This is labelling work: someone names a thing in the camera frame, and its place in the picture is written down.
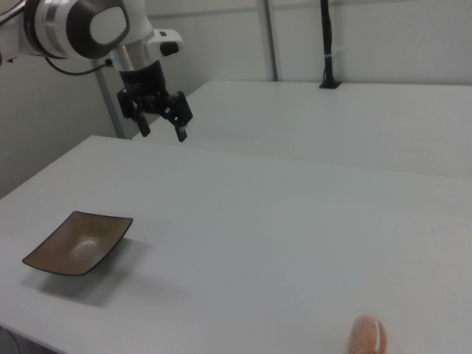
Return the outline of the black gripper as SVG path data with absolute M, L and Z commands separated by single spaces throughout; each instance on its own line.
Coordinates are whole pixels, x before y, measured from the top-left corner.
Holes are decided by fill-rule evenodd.
M 126 119 L 138 125 L 143 137 L 150 134 L 146 113 L 161 114 L 170 122 L 176 132 L 178 141 L 187 138 L 187 126 L 193 118 L 191 108 L 182 91 L 170 94 L 159 61 L 143 69 L 119 72 L 124 88 L 117 93 L 117 99 Z

